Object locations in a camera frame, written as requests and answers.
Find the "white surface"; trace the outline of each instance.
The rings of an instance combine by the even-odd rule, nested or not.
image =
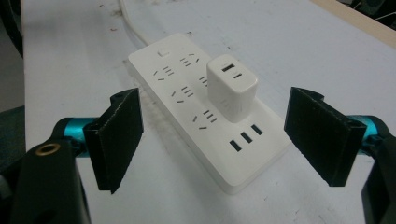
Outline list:
[[[186,36],[168,36],[128,58],[132,75],[225,192],[235,194],[244,188],[278,159],[290,143],[283,131],[284,120],[254,95],[249,116],[237,123],[228,121],[211,104],[208,88],[216,83],[206,75],[210,57]],[[237,66],[234,70],[242,70],[241,64],[232,63]],[[263,133],[255,133],[253,125]],[[249,136],[251,142],[245,140],[242,133]]]
[[[256,75],[229,54],[213,59],[206,68],[210,102],[232,123],[247,118],[256,98]]]
[[[153,40],[186,33],[213,57],[235,55],[258,75],[257,97],[282,118],[296,86],[322,93],[345,114],[376,115],[396,130],[396,50],[308,0],[126,6]],[[99,116],[110,95],[134,86],[125,60],[143,44],[119,9],[112,0],[23,2],[28,148],[46,140],[59,119]],[[141,96],[145,132],[119,190],[97,190],[91,162],[78,160],[93,223],[364,222],[361,188],[370,158],[358,156],[345,188],[329,188],[289,147],[230,196],[208,177],[155,102]]]

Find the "charging adapter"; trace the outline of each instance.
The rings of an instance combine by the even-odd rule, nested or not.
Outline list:
[[[255,97],[256,76],[236,59],[211,61],[176,34],[131,54],[129,61],[133,77],[225,192],[245,187],[290,143],[284,120]],[[223,106],[224,99],[229,105]]]
[[[207,64],[209,100],[232,123],[250,114],[257,83],[256,75],[231,55],[223,54]]]

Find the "white power strip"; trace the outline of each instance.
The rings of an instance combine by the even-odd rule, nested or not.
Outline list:
[[[216,88],[218,84],[208,83],[206,66],[211,58],[186,36],[166,37],[131,54],[129,60],[133,75],[225,192],[234,194],[245,187],[290,143],[283,131],[284,120],[254,96],[255,88],[250,88],[253,95],[248,113],[241,107],[246,114],[242,120],[236,116],[238,120],[230,122],[216,103],[212,104],[208,85]],[[208,71],[213,72],[216,65],[221,62],[212,61]],[[238,83],[246,78],[232,76]],[[238,97],[234,99],[246,101],[245,96]]]

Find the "power cord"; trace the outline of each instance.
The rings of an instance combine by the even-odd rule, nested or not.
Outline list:
[[[128,24],[129,28],[131,28],[132,32],[139,38],[146,46],[150,45],[152,42],[149,41],[149,39],[140,33],[134,24],[129,20],[129,14],[128,11],[126,10],[125,2],[124,0],[120,0],[120,7],[121,7],[121,12],[122,12],[122,17],[125,19],[125,22]]]

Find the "usb port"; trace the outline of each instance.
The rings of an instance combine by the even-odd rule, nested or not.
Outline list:
[[[230,69],[232,69],[234,67],[235,67],[235,65],[233,65],[233,63],[232,63],[232,64],[228,65],[227,67],[221,69],[221,70],[223,70],[223,72],[227,72],[228,70],[230,70]]]

